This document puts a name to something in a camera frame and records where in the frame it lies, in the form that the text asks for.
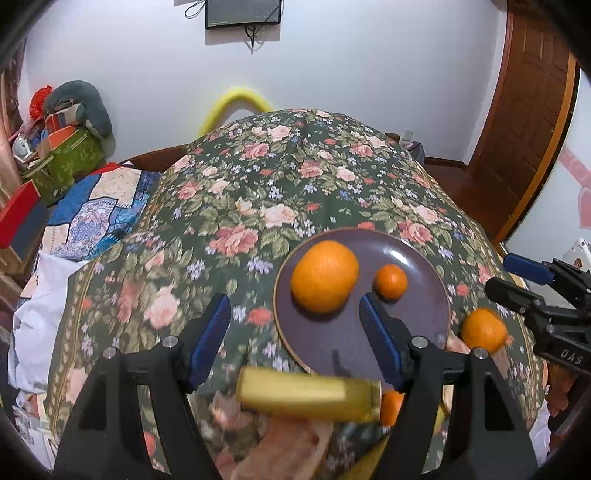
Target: purple plate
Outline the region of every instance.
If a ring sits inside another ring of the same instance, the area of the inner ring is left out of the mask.
[[[291,296],[291,274],[314,244],[334,240],[350,248],[359,261],[359,278],[347,303],[331,316],[315,316],[298,307]],[[423,335],[445,346],[450,320],[447,291],[431,264],[414,248],[387,233],[341,228],[321,233],[299,245],[287,257],[277,279],[273,309],[286,348],[309,373],[383,380],[363,327],[359,299],[372,290],[376,272],[396,264],[408,277],[408,288],[386,311],[400,318],[412,335]]]

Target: metal screw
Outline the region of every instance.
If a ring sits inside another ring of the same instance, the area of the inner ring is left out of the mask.
[[[427,339],[421,336],[413,337],[411,343],[417,348],[425,348],[429,344]]]
[[[172,348],[174,346],[177,346],[178,344],[178,337],[175,337],[174,335],[169,335],[168,337],[165,337],[162,340],[162,345],[165,346],[166,348]]]
[[[107,348],[105,348],[103,350],[103,356],[106,359],[111,359],[113,358],[115,355],[117,355],[117,349],[114,346],[108,346]]]
[[[488,352],[483,349],[481,346],[477,346],[474,350],[474,356],[476,358],[479,358],[480,360],[484,360],[485,358],[488,358]]]

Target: floral tablecloth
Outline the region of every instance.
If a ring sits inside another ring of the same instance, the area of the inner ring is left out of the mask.
[[[448,290],[453,331],[477,307],[499,312],[511,335],[504,374],[531,423],[543,398],[541,362],[521,319],[485,298],[488,278],[511,278],[480,226],[380,132],[346,115],[293,109],[199,138],[163,175],[134,231],[70,278],[46,401],[54,434],[104,348],[148,349],[222,291],[233,320],[190,404],[230,478],[268,431],[265,416],[241,411],[234,399],[241,366],[300,370],[273,322],[277,272],[301,241],[343,226],[379,229],[421,252]],[[140,405],[152,464],[165,469],[146,391]],[[334,478],[384,434],[373,424],[335,424],[316,477]],[[445,435],[443,427],[434,436],[426,469],[440,460]]]

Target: plate rim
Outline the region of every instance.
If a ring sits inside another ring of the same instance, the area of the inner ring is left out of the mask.
[[[289,342],[285,338],[285,335],[283,334],[283,330],[281,330],[281,325],[279,323],[279,315],[277,315],[277,287],[279,285],[279,278],[281,277],[281,273],[283,272],[283,268],[285,267],[285,265],[288,262],[288,260],[300,248],[302,248],[303,246],[305,246],[305,244],[311,242],[312,240],[315,240],[318,237],[321,237],[321,236],[324,236],[324,235],[328,235],[328,234],[333,233],[333,232],[338,232],[338,231],[341,231],[341,230],[364,230],[366,232],[378,233],[380,235],[385,235],[385,236],[387,236],[389,238],[393,238],[394,240],[397,240],[397,241],[403,243],[404,245],[406,245],[407,247],[411,248],[416,253],[418,253],[422,257],[422,259],[429,264],[429,266],[433,269],[433,271],[435,272],[435,275],[439,279],[439,283],[441,284],[441,287],[442,287],[443,291],[445,291],[445,292],[447,291],[446,288],[445,288],[445,284],[443,283],[443,280],[441,279],[441,277],[437,273],[437,270],[435,270],[435,268],[433,267],[432,263],[428,259],[426,259],[425,256],[421,252],[419,252],[416,248],[414,248],[412,245],[409,245],[409,244],[403,242],[399,238],[397,238],[395,236],[392,236],[389,233],[382,232],[381,230],[369,230],[369,229],[360,228],[360,227],[357,227],[357,226],[342,226],[342,227],[338,227],[338,228],[333,228],[331,230],[327,230],[325,232],[317,233],[316,235],[313,235],[310,238],[307,238],[306,240],[304,240],[303,242],[301,242],[299,245],[297,245],[291,252],[289,252],[289,254],[287,255],[287,257],[285,258],[285,260],[283,261],[283,263],[279,267],[279,271],[277,272],[277,276],[275,277],[275,283],[273,285],[273,322],[275,323],[275,327],[277,328],[277,333],[279,334],[279,338],[281,339],[281,341],[282,341],[283,345],[285,346],[285,349],[287,350],[287,352],[293,357],[293,359],[296,361],[296,363],[300,367],[302,367],[306,372],[308,372],[310,375],[318,375],[318,373],[316,373],[314,370],[312,370],[310,367],[308,367],[308,365],[306,365],[306,363],[294,352],[294,349],[291,347],[291,345],[289,344]],[[446,343],[447,343],[447,338],[449,337],[449,331],[450,331],[451,324],[452,324],[452,305],[450,304],[449,298],[447,297],[447,293],[446,293],[446,300],[447,300],[446,301],[446,305],[447,305],[447,334],[446,334]]]

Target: brown door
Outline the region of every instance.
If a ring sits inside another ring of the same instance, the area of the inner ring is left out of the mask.
[[[511,232],[556,158],[576,70],[565,42],[548,24],[509,15],[504,65],[469,166],[499,210],[488,228],[496,241]]]

